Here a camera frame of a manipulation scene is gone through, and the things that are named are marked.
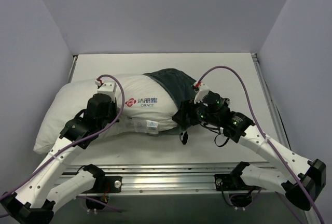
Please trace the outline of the zebra and grey pillowcase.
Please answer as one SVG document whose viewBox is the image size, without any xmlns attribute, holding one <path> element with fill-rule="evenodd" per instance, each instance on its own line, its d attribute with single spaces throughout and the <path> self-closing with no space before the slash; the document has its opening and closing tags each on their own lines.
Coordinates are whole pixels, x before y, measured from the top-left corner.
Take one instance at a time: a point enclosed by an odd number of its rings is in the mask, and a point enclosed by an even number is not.
<svg viewBox="0 0 332 224">
<path fill-rule="evenodd" d="M 186 145 L 189 139 L 187 129 L 192 126 L 190 122 L 191 110 L 187 103 L 195 98 L 196 93 L 192 85 L 196 81 L 183 71 L 175 68 L 165 68 L 144 75 L 162 86 L 176 106 L 176 112 L 171 115 L 171 120 L 176 123 L 176 126 L 163 131 L 162 134 L 178 135 L 181 143 Z"/>
</svg>

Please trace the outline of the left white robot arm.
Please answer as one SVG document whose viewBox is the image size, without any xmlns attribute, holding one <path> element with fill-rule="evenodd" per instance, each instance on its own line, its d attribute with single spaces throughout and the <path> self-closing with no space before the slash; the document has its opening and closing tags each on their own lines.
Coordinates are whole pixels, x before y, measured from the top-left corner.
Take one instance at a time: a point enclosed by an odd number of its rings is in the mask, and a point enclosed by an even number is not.
<svg viewBox="0 0 332 224">
<path fill-rule="evenodd" d="M 92 141 L 118 121 L 115 96 L 97 93 L 87 107 L 69 120 L 30 179 L 1 196 L 1 205 L 19 223 L 50 223 L 56 211 L 79 194 L 100 192 L 107 186 L 105 172 L 85 165 L 74 177 L 55 186 L 56 181 Z"/>
</svg>

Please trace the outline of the white pillow insert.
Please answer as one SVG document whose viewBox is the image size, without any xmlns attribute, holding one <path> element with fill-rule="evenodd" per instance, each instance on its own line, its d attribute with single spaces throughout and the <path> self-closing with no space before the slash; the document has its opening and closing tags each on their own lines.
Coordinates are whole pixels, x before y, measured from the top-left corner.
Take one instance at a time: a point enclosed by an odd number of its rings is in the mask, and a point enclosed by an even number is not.
<svg viewBox="0 0 332 224">
<path fill-rule="evenodd" d="M 166 90 L 146 75 L 120 74 L 115 76 L 121 88 L 116 89 L 117 106 L 123 107 L 119 122 L 100 134 L 107 138 L 126 132 L 147 134 L 179 133 L 179 126 L 172 120 L 178 111 Z M 56 94 L 39 129 L 33 150 L 48 153 L 64 125 L 87 106 L 97 93 L 94 79 L 72 82 Z"/>
</svg>

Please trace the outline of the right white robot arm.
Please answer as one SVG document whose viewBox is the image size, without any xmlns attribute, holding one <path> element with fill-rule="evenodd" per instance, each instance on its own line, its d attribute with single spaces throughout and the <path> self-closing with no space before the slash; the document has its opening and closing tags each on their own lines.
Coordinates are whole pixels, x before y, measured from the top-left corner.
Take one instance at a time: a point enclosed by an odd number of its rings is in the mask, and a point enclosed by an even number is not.
<svg viewBox="0 0 332 224">
<path fill-rule="evenodd" d="M 326 164 L 302 157 L 279 142 L 262 135 L 258 125 L 246 115 L 231 111 L 226 99 L 209 92 L 201 103 L 183 101 L 172 117 L 180 127 L 201 125 L 219 130 L 227 140 L 242 145 L 269 162 L 266 170 L 240 162 L 231 172 L 236 189 L 257 186 L 283 194 L 297 208 L 309 211 L 326 185 Z"/>
</svg>

